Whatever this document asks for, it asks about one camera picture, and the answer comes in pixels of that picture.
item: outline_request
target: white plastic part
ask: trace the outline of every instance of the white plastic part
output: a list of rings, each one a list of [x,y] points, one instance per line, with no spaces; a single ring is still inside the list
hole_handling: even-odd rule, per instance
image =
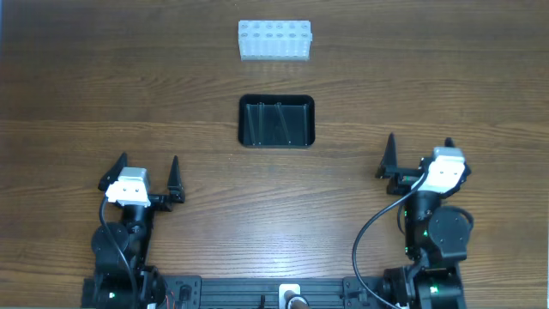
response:
[[[310,21],[240,21],[238,46],[244,60],[309,60]]]

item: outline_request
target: black plastic tray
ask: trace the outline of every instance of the black plastic tray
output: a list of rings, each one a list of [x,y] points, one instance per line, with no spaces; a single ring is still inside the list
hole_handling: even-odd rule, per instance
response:
[[[309,95],[244,95],[238,140],[253,148],[311,146],[315,142],[315,101]]]

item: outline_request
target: wooden tabletop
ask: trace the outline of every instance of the wooden tabletop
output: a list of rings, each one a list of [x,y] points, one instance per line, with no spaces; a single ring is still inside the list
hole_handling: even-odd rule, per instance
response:
[[[309,62],[240,61],[241,19],[310,20]],[[156,217],[149,262],[204,277],[352,276],[390,132],[416,167],[447,136],[473,169],[448,200],[476,220],[471,308],[545,308],[549,3],[515,0],[6,0],[0,54],[0,306],[79,306],[97,184],[123,151],[187,203]],[[237,140],[243,94],[308,94],[308,149]],[[109,208],[116,221],[119,210]],[[407,264],[395,212],[365,276]]]

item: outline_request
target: wood grain surface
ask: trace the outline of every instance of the wood grain surface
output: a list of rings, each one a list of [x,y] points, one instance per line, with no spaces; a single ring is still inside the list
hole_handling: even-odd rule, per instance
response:
[[[310,62],[240,62],[241,19],[310,20]],[[476,220],[468,306],[546,307],[547,1],[4,0],[0,48],[0,306],[80,305],[96,186],[123,151],[158,192],[179,156],[162,273],[351,276],[356,233],[395,199],[373,178],[393,131],[404,166],[452,136],[473,169],[449,199]],[[311,95],[315,144],[242,147],[253,93]],[[408,263],[403,246],[391,212],[360,268]]]

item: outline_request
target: wooden table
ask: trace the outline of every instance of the wooden table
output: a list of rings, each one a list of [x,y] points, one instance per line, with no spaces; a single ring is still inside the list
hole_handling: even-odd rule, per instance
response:
[[[549,3],[6,0],[0,54],[0,306],[79,306],[100,176],[126,151],[187,203],[156,218],[168,275],[343,277],[360,227],[395,200],[374,179],[388,134],[415,167],[452,136],[473,174],[471,308],[545,308]],[[240,19],[306,19],[308,63],[242,63]],[[243,94],[309,94],[304,150],[237,141]],[[115,221],[119,210],[109,208]],[[395,213],[365,275],[408,263]]]

